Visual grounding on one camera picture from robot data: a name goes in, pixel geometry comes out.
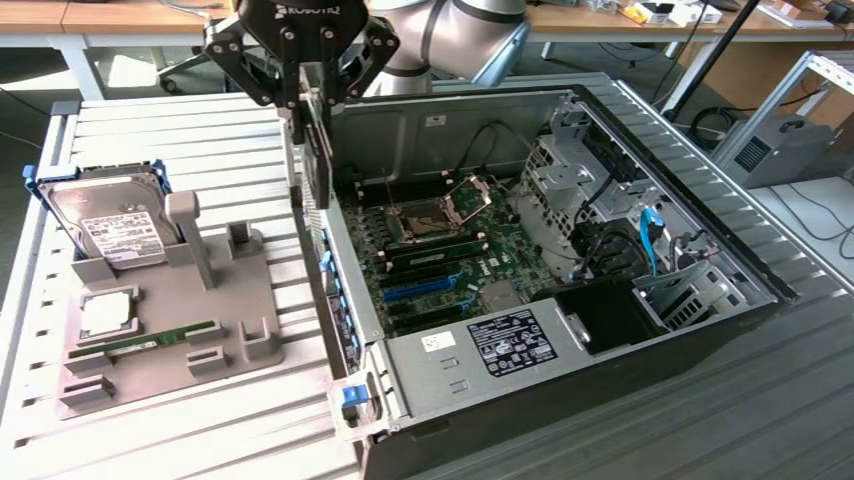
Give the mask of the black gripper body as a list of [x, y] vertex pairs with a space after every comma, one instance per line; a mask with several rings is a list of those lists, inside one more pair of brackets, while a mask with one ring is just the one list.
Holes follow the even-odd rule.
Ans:
[[335, 36], [354, 36], [367, 24], [368, 10], [362, 1], [241, 1], [237, 23], [255, 37], [273, 35], [283, 28], [296, 34], [331, 31]]

